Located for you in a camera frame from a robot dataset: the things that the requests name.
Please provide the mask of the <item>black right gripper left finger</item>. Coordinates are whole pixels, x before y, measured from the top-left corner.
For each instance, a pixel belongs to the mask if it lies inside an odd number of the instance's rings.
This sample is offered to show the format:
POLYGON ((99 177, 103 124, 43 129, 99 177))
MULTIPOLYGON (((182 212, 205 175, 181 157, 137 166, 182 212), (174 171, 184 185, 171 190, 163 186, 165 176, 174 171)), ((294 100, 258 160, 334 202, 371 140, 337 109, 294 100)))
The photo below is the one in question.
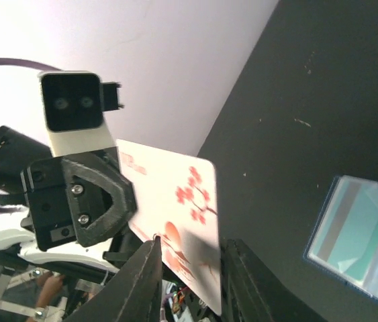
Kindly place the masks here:
POLYGON ((74 322, 156 322, 162 305, 160 238, 144 242, 121 270, 78 311, 74 322))

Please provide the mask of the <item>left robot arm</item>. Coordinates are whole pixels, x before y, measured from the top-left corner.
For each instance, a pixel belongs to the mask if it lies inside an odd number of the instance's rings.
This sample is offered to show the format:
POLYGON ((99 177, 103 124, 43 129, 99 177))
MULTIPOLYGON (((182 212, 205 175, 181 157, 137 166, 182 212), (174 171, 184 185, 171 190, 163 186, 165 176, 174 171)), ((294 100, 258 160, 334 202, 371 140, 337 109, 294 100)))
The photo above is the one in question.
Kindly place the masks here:
POLYGON ((101 282, 140 242, 132 183, 107 128, 52 133, 45 146, 0 127, 0 264, 101 282))

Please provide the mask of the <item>blue leather card holder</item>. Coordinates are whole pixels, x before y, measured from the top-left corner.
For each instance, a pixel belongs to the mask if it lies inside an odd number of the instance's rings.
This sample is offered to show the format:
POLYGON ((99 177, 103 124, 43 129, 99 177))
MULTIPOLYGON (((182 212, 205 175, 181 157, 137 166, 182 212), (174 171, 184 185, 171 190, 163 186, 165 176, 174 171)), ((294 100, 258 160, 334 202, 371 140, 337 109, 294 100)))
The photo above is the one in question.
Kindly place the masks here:
POLYGON ((378 182, 334 178, 305 248, 306 260, 378 301, 378 182))

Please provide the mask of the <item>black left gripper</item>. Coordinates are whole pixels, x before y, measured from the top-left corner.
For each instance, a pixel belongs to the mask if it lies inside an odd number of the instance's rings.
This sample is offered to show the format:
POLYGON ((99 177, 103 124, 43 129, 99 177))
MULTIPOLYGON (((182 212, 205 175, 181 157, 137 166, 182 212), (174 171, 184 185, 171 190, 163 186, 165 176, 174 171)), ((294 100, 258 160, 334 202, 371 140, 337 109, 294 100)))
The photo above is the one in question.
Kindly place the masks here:
POLYGON ((104 242, 137 210, 134 187, 120 172, 115 149, 38 160, 21 179, 42 251, 73 241, 83 247, 104 242))

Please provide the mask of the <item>pink blossom card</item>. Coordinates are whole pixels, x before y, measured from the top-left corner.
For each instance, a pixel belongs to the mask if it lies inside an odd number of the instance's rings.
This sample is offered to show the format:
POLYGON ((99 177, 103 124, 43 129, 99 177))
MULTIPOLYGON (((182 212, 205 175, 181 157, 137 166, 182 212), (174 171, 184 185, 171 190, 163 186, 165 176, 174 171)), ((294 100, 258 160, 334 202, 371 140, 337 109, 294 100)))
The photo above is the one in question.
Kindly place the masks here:
POLYGON ((218 195, 214 165, 201 158, 118 139, 120 172, 138 210, 130 229, 160 238, 162 262, 216 315, 222 313, 218 195))

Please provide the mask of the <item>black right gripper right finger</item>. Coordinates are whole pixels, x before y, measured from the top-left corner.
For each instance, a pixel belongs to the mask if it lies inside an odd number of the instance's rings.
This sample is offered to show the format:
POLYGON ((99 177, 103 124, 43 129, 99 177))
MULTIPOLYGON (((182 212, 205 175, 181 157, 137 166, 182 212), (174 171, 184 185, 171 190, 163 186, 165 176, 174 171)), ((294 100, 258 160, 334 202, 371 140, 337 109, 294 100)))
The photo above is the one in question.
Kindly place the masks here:
POLYGON ((222 240, 222 321, 324 321, 241 240, 222 240))

